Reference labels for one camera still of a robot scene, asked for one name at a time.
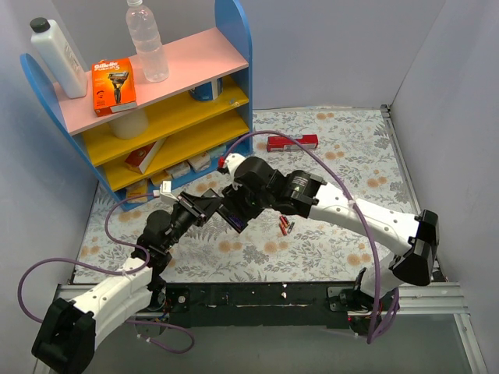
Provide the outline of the blue purple battery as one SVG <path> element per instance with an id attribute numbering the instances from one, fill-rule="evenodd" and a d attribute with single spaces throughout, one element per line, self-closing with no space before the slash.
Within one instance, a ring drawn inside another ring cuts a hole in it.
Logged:
<path id="1" fill-rule="evenodd" d="M 237 232 L 242 232 L 246 227 L 246 224 L 235 215 L 231 215 L 229 217 L 229 220 L 231 222 L 231 225 Z"/>

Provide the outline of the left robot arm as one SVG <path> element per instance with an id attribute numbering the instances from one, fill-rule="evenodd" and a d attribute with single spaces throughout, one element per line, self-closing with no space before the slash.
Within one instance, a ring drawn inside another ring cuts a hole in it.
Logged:
<path id="1" fill-rule="evenodd" d="M 183 192 L 172 212 L 151 213 L 120 270 L 71 300 L 52 302 L 31 349 L 34 357 L 57 373 L 81 373 L 99 344 L 130 316 L 160 310 L 166 301 L 161 273 L 172 259 L 171 247 L 191 226 L 202 226 L 221 201 L 211 189 L 202 196 Z"/>

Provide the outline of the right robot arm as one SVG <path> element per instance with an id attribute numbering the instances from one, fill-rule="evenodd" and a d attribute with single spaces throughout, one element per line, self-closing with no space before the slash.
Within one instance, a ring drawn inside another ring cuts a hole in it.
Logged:
<path id="1" fill-rule="evenodd" d="M 232 153 L 220 161 L 232 180 L 225 191 L 230 218 L 237 228 L 263 210 L 285 216 L 300 216 L 349 229 L 371 233 L 375 242 L 391 251 L 378 268 L 367 269 L 352 293 L 361 309 L 373 308 L 389 291 L 401 284 L 427 286 L 431 282 L 439 243 L 438 216 L 429 210 L 419 215 L 400 213 L 367 202 L 351 201 L 321 177 L 305 171 L 283 175 L 259 157 Z"/>

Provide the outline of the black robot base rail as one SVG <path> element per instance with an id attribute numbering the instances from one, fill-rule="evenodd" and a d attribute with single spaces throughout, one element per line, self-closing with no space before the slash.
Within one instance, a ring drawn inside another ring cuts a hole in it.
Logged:
<path id="1" fill-rule="evenodd" d="M 148 285 L 147 306 L 184 328 L 324 326 L 366 336 L 373 299 L 352 281 L 272 283 L 166 283 Z"/>

